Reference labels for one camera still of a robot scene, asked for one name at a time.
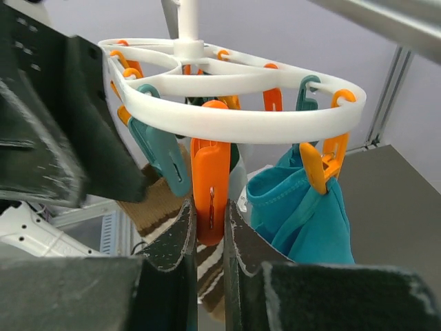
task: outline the teal clothespin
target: teal clothespin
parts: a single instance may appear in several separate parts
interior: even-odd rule
[[[317,110],[318,109],[318,102],[315,99],[307,98],[306,92],[307,92],[307,84],[310,82],[315,83],[321,83],[320,78],[318,78],[316,75],[311,74],[309,76],[306,76],[302,81],[300,82],[300,87],[298,88],[298,95],[297,95],[297,104],[296,104],[296,110],[302,111],[302,110]],[[316,88],[309,88],[311,92],[317,91]],[[318,141],[311,141],[309,142],[312,146],[316,146]],[[293,144],[293,155],[300,155],[299,150],[300,144],[295,143]]]
[[[148,84],[139,86],[137,90],[160,97],[158,90]],[[174,134],[148,126],[134,117],[130,118],[127,127],[149,163],[167,180],[170,190],[177,197],[185,196],[191,180]]]

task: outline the gray wall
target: gray wall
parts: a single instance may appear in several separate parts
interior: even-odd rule
[[[416,55],[382,141],[390,143],[441,193],[441,67]]]

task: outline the blue garment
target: blue garment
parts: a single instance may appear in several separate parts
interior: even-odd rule
[[[353,264],[349,221],[335,178],[328,193],[313,189],[298,145],[247,186],[251,225],[275,249],[298,263]]]

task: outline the clothespin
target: clothespin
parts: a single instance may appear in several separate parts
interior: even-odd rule
[[[300,82],[300,87],[298,88],[298,94],[297,94],[297,103],[296,103],[296,110],[317,110],[318,109],[318,102],[315,99],[307,98],[306,92],[307,92],[307,84],[315,82],[315,83],[321,83],[320,78],[318,78],[316,75],[311,74],[309,76],[306,76],[302,81]],[[311,92],[317,91],[316,88],[309,88]]]
[[[158,90],[151,85],[141,85],[137,90],[160,98]],[[124,111],[119,113],[119,118],[122,122],[127,123],[130,133],[145,157],[156,171],[167,180],[170,190],[177,197],[184,197],[192,182],[174,134],[148,126]]]
[[[273,63],[268,63],[265,68],[278,69]],[[283,110],[282,91],[280,88],[272,88],[263,92],[263,104],[266,112],[281,112]]]
[[[129,46],[129,43],[126,40],[124,40],[124,39],[118,40],[118,43],[120,45]],[[141,65],[139,64],[138,61],[127,60],[127,62],[129,64],[129,67],[137,69],[139,71],[139,73],[141,74],[141,76],[144,76],[143,69],[141,68]]]
[[[219,100],[203,107],[228,109]],[[216,245],[223,238],[228,198],[230,143],[192,138],[193,195],[197,214],[198,240]]]
[[[338,98],[345,98],[355,102],[356,98],[348,90],[337,91],[332,98],[332,108],[338,107]],[[300,155],[307,174],[309,183],[318,193],[327,193],[326,182],[331,178],[338,178],[343,159],[345,158],[349,133],[326,139],[323,143],[323,156],[310,143],[300,144]]]
[[[203,73],[204,72],[202,71],[202,69],[199,69],[197,74]],[[192,66],[190,64],[186,64],[185,66],[183,66],[183,74],[192,74]]]
[[[121,63],[124,69],[130,68],[129,63],[125,59],[123,53],[121,53],[119,50],[113,50],[109,54],[111,57],[118,57],[118,61]],[[118,90],[116,89],[115,83],[113,81],[110,81],[110,87],[112,87],[113,92],[115,92],[116,96],[121,100],[121,96],[118,93]]]
[[[224,58],[223,55],[229,55],[227,50],[220,50],[218,52],[218,60],[228,61],[228,59]],[[238,95],[227,95],[218,97],[229,109],[240,110],[240,100]]]
[[[143,78],[142,75],[141,75],[141,73],[140,73],[137,69],[135,69],[135,68],[128,67],[128,68],[126,68],[126,69],[124,70],[124,72],[123,72],[123,76],[124,76],[125,78],[128,78],[128,77],[130,77],[130,76],[132,76],[132,75],[134,75],[135,78],[137,78],[137,79]],[[121,100],[121,96],[119,95],[118,90],[116,89],[116,86],[115,86],[115,84],[114,84],[113,81],[110,82],[110,86],[112,87],[113,92],[115,92],[115,94],[117,95],[117,97]],[[118,110],[117,110],[117,114],[118,114],[118,116],[119,116],[119,114],[125,114],[125,113],[129,114],[128,111],[127,111],[127,109],[125,109],[125,106],[124,106],[124,105],[120,106],[120,107],[118,108]]]

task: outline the striped sock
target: striped sock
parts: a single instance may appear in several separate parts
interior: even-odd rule
[[[181,153],[190,171],[190,157],[187,150],[180,145]],[[176,197],[170,190],[167,181],[160,178],[154,168],[146,165],[145,176],[156,177],[156,182],[146,192],[146,198],[140,203],[117,201],[119,207],[131,218],[136,230],[146,243],[153,242],[168,229],[176,220],[186,197]],[[225,303],[223,291],[223,241],[218,245],[197,246],[196,262],[198,266],[198,298],[211,318],[225,322]]]

